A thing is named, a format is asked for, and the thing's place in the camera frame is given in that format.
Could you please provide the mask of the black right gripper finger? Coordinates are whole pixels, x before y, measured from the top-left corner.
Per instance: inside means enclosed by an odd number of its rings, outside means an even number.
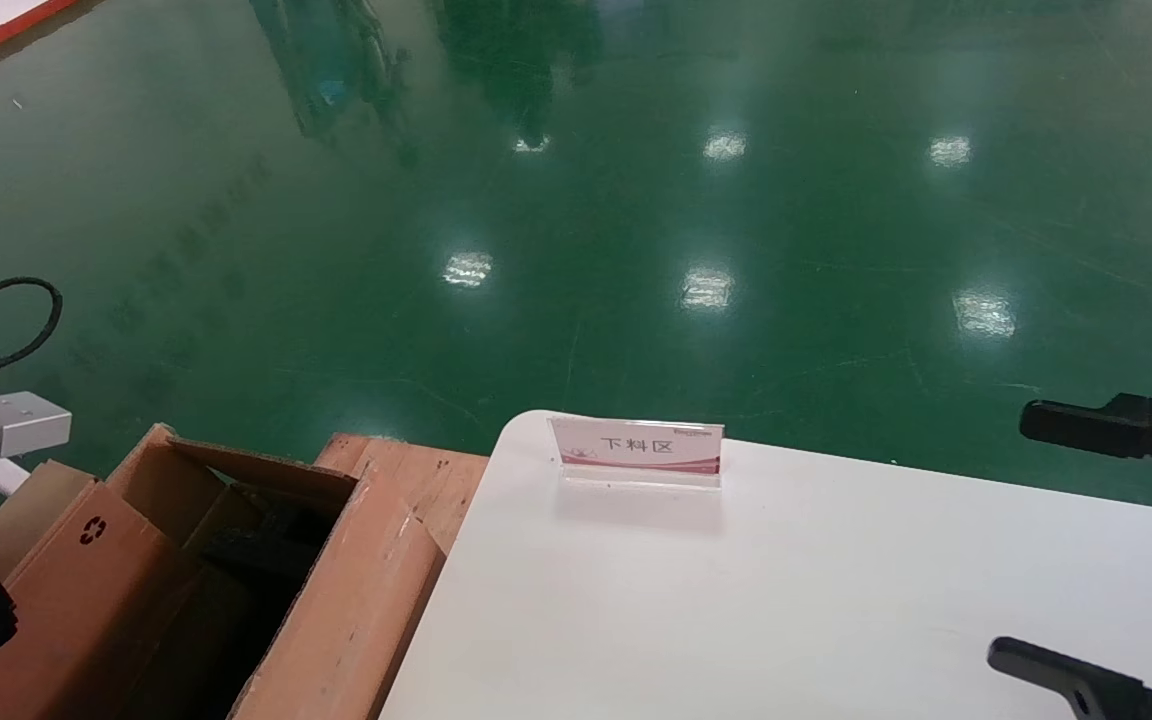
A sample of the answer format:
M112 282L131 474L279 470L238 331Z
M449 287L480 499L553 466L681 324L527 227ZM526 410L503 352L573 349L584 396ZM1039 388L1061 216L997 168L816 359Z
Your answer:
M1134 676L1011 637L990 643L987 664L1059 694L1076 719L1152 719L1152 688Z
M1021 410L1020 433L1075 450L1152 460L1152 397L1123 393L1101 407L1030 401Z

